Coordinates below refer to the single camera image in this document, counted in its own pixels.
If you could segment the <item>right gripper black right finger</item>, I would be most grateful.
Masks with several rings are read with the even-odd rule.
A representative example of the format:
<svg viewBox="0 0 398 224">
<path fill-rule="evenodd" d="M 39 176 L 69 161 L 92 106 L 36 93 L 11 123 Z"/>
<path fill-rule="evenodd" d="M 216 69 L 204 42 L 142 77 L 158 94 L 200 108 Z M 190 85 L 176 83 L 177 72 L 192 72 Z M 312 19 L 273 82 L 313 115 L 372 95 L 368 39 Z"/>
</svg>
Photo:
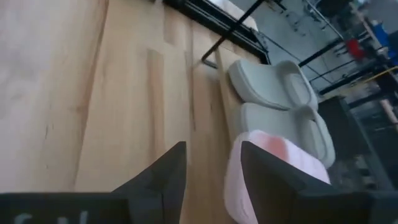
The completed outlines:
<svg viewBox="0 0 398 224">
<path fill-rule="evenodd" d="M 333 223 L 332 187 L 249 141 L 241 163 L 259 223 Z"/>
</svg>

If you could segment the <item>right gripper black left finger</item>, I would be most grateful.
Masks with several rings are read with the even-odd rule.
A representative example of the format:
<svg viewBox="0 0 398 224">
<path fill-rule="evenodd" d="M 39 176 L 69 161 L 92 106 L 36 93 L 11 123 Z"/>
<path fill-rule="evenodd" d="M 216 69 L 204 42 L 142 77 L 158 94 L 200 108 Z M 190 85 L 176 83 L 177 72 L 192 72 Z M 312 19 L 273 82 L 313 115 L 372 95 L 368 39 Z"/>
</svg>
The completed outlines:
<svg viewBox="0 0 398 224">
<path fill-rule="evenodd" d="M 132 223 L 178 224 L 187 183 L 187 144 L 176 143 L 115 190 L 127 198 Z"/>
</svg>

